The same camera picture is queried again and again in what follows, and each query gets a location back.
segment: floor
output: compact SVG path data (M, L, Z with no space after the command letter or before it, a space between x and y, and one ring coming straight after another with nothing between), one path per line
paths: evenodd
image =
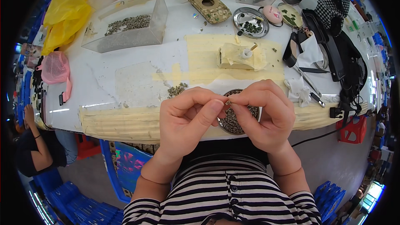
M334 133L294 147L302 161L311 192L326 181L336 183L347 190L339 207L357 192L367 167L366 159L374 136L373 123L371 117L367 118L367 133L361 144L338 143L339 134ZM315 130L293 131L289 142L295 144L333 130L335 125ZM58 171L64 182L73 182L83 195L118 208L125 206L125 203L117 199L101 154L76 161L65 168L60 167ZM268 173L273 175L271 168L268 169Z

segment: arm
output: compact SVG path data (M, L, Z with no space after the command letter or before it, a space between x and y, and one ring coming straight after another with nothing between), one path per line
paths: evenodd
M226 117L227 97L195 87L164 100L160 107L160 148L143 166L131 202L140 198L164 201L182 158L192 152L217 116Z
M31 105L25 106L25 121L32 131L33 137L36 139L36 145L39 151L31 151L33 165L36 171L41 171L49 167L53 163L53 158L44 142L39 130L37 129L34 121L34 113Z
M296 115L293 103L272 80L255 82L241 93L229 96L237 121L257 148L268 153L274 179L288 196L310 191L301 161L287 138ZM261 120L250 113L247 105L263 107Z

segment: pink mesh basket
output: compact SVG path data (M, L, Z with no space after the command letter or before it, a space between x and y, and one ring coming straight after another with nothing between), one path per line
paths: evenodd
M61 51L51 52L44 56L42 64L36 67L42 70L42 80L48 84L67 82L65 92L63 92L63 102L66 102L71 94L72 84L70 82L70 64L68 58Z

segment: hand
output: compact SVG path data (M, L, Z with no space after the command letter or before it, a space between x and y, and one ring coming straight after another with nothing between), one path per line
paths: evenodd
M279 151L289 137L296 115L293 103L271 79L251 84L241 93L229 96L237 121L254 146L265 152ZM247 105L262 107L260 122Z
M160 148L168 160L179 160L192 152L217 117L226 118L227 97L195 87L164 100L160 107Z
M35 126L35 114L33 113L33 108L32 105L28 104L24 108L25 111L25 122L28 124L28 126L32 127Z

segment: pink oval case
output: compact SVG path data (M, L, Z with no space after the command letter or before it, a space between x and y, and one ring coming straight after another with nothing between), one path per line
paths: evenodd
M262 11L269 22L274 24L282 22L282 13L276 7L273 7L272 5L266 5Z

